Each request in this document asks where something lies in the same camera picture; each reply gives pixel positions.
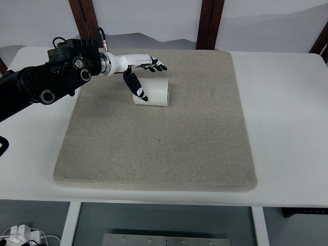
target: white robotic hand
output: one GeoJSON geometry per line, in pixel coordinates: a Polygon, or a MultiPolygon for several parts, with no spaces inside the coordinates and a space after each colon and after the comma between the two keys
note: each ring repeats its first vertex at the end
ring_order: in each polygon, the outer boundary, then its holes
{"type": "Polygon", "coordinates": [[[148,97],[145,95],[140,81],[132,72],[132,69],[144,68],[149,69],[151,72],[155,72],[155,69],[157,71],[167,70],[166,66],[161,61],[147,54],[116,56],[106,51],[100,53],[100,58],[102,75],[110,76],[114,73],[123,73],[123,79],[131,92],[144,101],[148,101],[148,97]]]}

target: robotic arm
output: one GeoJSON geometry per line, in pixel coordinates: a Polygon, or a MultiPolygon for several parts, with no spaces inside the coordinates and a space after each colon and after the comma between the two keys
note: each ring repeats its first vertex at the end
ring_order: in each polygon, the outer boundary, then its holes
{"type": "Polygon", "coordinates": [[[33,103],[49,105],[66,95],[73,96],[77,88],[97,75],[122,73],[131,92],[147,101],[132,69],[167,70],[163,63],[150,55],[115,56],[108,51],[99,52],[96,39],[65,40],[57,37],[54,41],[55,49],[48,50],[49,62],[17,72],[10,70],[0,78],[0,122],[33,103]],[[64,42],[56,47],[56,39],[64,42]]]}

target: white cylinder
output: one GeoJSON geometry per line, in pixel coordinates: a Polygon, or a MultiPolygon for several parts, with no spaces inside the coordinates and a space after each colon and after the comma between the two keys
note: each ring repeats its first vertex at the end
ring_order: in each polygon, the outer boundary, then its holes
{"type": "Polygon", "coordinates": [[[144,101],[133,95],[133,101],[137,105],[161,106],[169,105],[169,79],[168,78],[138,78],[143,91],[148,97],[144,101]]]}

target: felt pad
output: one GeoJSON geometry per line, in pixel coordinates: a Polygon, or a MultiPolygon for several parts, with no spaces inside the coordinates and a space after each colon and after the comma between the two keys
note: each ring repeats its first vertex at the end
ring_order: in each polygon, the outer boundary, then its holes
{"type": "Polygon", "coordinates": [[[167,67],[167,108],[138,106],[122,74],[82,87],[54,180],[61,186],[148,191],[249,191],[257,184],[231,54],[205,50],[111,50],[150,54],[167,67]]]}

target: metal connector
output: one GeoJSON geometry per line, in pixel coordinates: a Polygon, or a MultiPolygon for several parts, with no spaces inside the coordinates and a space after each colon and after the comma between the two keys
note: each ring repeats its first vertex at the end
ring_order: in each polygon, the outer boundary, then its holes
{"type": "Polygon", "coordinates": [[[102,41],[102,45],[104,46],[105,51],[108,51],[108,48],[107,48],[107,41],[106,41],[106,40],[103,40],[103,41],[102,41]]]}

